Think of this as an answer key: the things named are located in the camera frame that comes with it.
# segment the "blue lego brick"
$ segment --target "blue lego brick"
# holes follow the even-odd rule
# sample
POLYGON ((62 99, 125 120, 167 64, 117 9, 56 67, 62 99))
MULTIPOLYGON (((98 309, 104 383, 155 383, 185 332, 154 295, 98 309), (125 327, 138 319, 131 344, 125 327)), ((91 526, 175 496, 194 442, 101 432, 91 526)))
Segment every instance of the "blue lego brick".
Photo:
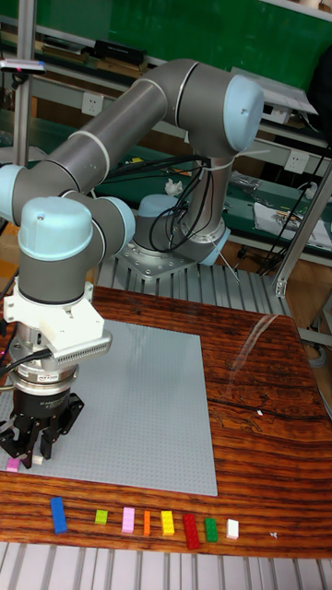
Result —
POLYGON ((62 498, 51 498, 51 510, 56 535, 66 533, 65 511, 62 498))

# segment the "metal floor grating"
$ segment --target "metal floor grating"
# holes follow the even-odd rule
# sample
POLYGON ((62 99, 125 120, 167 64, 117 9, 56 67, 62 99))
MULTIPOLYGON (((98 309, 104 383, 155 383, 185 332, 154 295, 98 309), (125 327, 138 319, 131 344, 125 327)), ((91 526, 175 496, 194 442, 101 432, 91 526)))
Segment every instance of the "metal floor grating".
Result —
POLYGON ((244 270, 238 271, 238 277, 240 284, 226 266, 192 265, 165 277, 143 279, 125 260, 113 256, 102 264, 98 285, 247 312, 291 316, 286 300, 274 293, 272 277, 244 270))
POLYGON ((0 543, 1 590, 328 590, 331 560, 0 543))

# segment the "light blue joint cap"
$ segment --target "light blue joint cap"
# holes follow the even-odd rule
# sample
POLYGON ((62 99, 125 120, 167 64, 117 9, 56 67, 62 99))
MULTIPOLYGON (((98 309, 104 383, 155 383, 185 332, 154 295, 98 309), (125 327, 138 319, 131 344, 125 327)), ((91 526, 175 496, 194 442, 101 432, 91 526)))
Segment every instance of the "light blue joint cap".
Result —
POLYGON ((226 241, 229 239, 230 234, 230 228, 226 228, 214 250, 212 250, 212 252, 210 252, 210 254, 207 256, 207 258, 202 260, 202 262, 200 262, 199 264, 205 266, 214 265, 226 241))
POLYGON ((92 232, 92 217, 84 205, 58 196, 39 196, 22 209, 18 244, 31 258, 55 262, 82 252, 92 232))
POLYGON ((141 218, 156 218, 162 211, 175 207, 177 202, 176 196, 172 195, 145 196, 139 204, 138 216, 141 218))
POLYGON ((235 151, 249 148, 255 139, 264 107, 263 89, 249 78, 234 76, 227 87, 223 118, 227 140, 235 151))
POLYGON ((124 241, 123 241, 121 248, 118 250, 118 252, 121 252, 122 249, 128 244, 128 242, 130 242, 134 237, 134 233, 135 233, 135 229, 136 229, 136 222, 135 222, 134 213, 131 210, 130 206, 128 206, 125 203, 125 201, 122 201, 121 199, 116 198, 116 196, 100 196, 100 198, 98 200, 100 201, 101 199, 106 199, 107 201, 110 201, 110 203, 113 203, 116 206, 116 208, 118 209, 118 211, 123 219, 124 241))
POLYGON ((11 223, 15 223, 13 216, 14 184, 22 168, 24 167, 16 164, 8 164, 0 168, 0 216, 11 223))

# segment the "green chalkboard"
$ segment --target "green chalkboard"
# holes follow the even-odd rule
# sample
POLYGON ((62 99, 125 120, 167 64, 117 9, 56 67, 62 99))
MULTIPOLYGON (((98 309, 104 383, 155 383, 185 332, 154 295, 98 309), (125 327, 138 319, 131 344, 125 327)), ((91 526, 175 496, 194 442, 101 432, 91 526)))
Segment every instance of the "green chalkboard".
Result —
MULTIPOLYGON (((0 14, 16 18, 18 0, 0 0, 0 14)), ((39 0, 37 22, 160 59, 235 65, 304 89, 332 43, 332 22, 259 0, 39 0)))

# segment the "lego brick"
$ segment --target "lego brick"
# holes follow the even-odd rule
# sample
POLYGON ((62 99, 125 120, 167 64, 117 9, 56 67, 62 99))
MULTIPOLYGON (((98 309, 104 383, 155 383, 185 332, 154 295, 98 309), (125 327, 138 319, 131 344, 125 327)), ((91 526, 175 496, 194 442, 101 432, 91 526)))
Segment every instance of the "lego brick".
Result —
POLYGON ((239 521, 228 519, 226 524, 226 537, 236 540, 239 538, 239 521))
POLYGON ((172 511, 163 510, 160 514, 161 529, 164 537, 171 537, 174 535, 174 524, 172 520, 172 511))
POLYGON ((60 535, 61 533, 66 533, 65 511, 61 497, 51 498, 51 510, 55 534, 60 535))
POLYGON ((10 471, 11 473, 17 473, 20 464, 20 459, 12 459, 10 457, 6 464, 6 471, 10 471))
POLYGON ((149 510, 144 511, 144 527, 143 527, 143 535, 148 537, 150 534, 150 512, 149 510))
POLYGON ((218 532, 215 518, 206 518, 205 522, 206 541, 207 543, 217 543, 218 532))
POLYGON ((96 518, 95 523, 97 525, 106 525, 107 523, 107 510, 97 510, 96 511, 96 518))
POLYGON ((135 508, 124 508, 123 533, 134 533, 135 508))
POLYGON ((42 454, 33 454, 32 455, 32 463, 33 465, 42 465, 43 456, 42 454))
POLYGON ((199 549, 199 539, 193 514, 184 514, 184 532, 188 549, 199 549))

